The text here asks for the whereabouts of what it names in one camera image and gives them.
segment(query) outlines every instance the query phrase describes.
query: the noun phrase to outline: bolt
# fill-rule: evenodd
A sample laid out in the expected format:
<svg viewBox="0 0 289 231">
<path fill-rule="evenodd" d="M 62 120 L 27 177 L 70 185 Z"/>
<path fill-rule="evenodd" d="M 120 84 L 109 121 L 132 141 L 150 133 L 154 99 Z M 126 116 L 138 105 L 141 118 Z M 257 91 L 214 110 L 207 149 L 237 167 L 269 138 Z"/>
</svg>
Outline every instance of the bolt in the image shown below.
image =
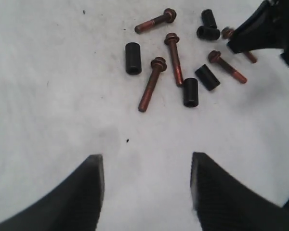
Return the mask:
<svg viewBox="0 0 289 231">
<path fill-rule="evenodd" d="M 138 26 L 136 26 L 135 32 L 137 34 L 141 34 L 142 32 L 149 30 L 161 23 L 164 23 L 164 22 L 173 23 L 176 16 L 177 16 L 177 13 L 173 9 L 167 8 L 164 10 L 164 13 L 161 16 L 156 17 L 154 19 L 151 19 L 147 22 L 141 23 Z"/>
<path fill-rule="evenodd" d="M 165 38 L 165 44 L 169 46 L 172 67 L 175 77 L 175 82 L 178 87 L 182 87 L 184 84 L 182 70 L 180 65 L 180 59 L 177 49 L 177 43 L 180 41 L 180 38 L 175 33 L 169 33 Z"/>
<path fill-rule="evenodd" d="M 223 39 L 230 40 L 234 31 L 235 30 L 233 28 L 226 27 L 224 30 L 222 30 Z M 258 59 L 250 51 L 243 52 L 243 54 L 250 60 L 252 64 L 257 63 Z"/>
<path fill-rule="evenodd" d="M 210 63 L 218 63 L 226 72 L 232 75 L 240 83 L 247 83 L 247 79 L 235 70 L 229 63 L 227 63 L 224 59 L 221 58 L 221 53 L 219 51 L 212 51 L 208 55 L 208 60 Z"/>
<path fill-rule="evenodd" d="M 148 109 L 154 88 L 158 82 L 159 74 L 167 69 L 166 60 L 162 57 L 156 57 L 152 60 L 151 67 L 152 73 L 138 107 L 140 112 L 146 112 Z"/>
</svg>

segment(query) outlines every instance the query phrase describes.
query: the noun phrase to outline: white table surface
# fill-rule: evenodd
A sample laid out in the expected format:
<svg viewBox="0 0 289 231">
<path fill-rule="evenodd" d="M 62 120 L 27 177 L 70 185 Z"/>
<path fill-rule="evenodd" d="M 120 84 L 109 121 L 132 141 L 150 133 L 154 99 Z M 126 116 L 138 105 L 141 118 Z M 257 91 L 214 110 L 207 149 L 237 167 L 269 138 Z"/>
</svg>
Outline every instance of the white table surface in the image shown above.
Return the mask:
<svg viewBox="0 0 289 231">
<path fill-rule="evenodd" d="M 193 151 L 206 152 L 266 199 L 289 197 L 289 68 L 280 51 L 256 51 L 257 64 L 225 41 L 196 38 L 200 14 L 237 27 L 261 0 L 0 0 L 0 222 L 33 204 L 88 155 L 103 154 L 105 200 L 98 231 L 198 230 L 189 190 Z M 134 27 L 177 11 L 171 25 L 142 35 Z M 184 77 L 220 50 L 248 79 L 199 85 L 200 105 L 185 108 L 163 40 L 175 32 Z M 124 46 L 138 42 L 143 72 L 125 73 Z M 138 103 L 165 57 L 147 113 Z"/>
</svg>

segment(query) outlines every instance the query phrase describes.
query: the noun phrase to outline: threaded shank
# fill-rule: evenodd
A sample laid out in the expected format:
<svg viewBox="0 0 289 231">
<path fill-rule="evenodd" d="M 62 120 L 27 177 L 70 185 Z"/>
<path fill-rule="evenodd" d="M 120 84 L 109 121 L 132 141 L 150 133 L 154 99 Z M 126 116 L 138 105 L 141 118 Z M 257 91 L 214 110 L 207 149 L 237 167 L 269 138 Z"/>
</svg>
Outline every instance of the threaded shank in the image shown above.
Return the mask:
<svg viewBox="0 0 289 231">
<path fill-rule="evenodd" d="M 252 64 L 257 63 L 258 59 L 251 52 L 244 52 L 244 55 L 250 60 Z"/>
<path fill-rule="evenodd" d="M 153 68 L 152 74 L 151 74 L 150 79 L 148 81 L 148 84 L 145 88 L 143 97 L 142 97 L 142 99 L 139 103 L 139 106 L 138 106 L 138 110 L 140 112 L 146 112 L 147 111 L 148 106 L 149 106 L 150 101 L 151 101 L 151 98 L 152 98 L 153 91 L 154 91 L 155 86 L 156 86 L 156 83 L 158 82 L 158 77 L 159 77 L 161 70 L 162 70 L 162 67 L 160 65 L 157 65 L 156 67 Z"/>
<path fill-rule="evenodd" d="M 151 29 L 152 27 L 154 27 L 154 25 L 155 25 L 155 23 L 154 23 L 153 20 L 141 23 L 141 24 L 139 24 L 138 26 L 135 27 L 135 32 L 137 34 L 140 34 L 140 33 L 144 32 L 146 30 Z"/>
<path fill-rule="evenodd" d="M 182 70 L 181 70 L 181 66 L 176 66 L 175 68 L 175 82 L 177 84 L 178 87 L 182 87 L 184 80 L 183 80 L 183 76 L 182 76 Z"/>
<path fill-rule="evenodd" d="M 241 73 L 238 71 L 235 71 L 232 73 L 233 78 L 235 78 L 237 81 L 239 81 L 242 84 L 247 83 L 247 78 L 245 78 Z"/>
<path fill-rule="evenodd" d="M 182 87 L 184 83 L 184 79 L 183 79 L 182 70 L 180 66 L 180 58 L 178 54 L 177 44 L 174 41 L 171 41 L 169 43 L 169 49 L 170 49 L 170 55 L 171 55 L 171 61 L 172 61 L 176 85 L 178 87 Z"/>
</svg>

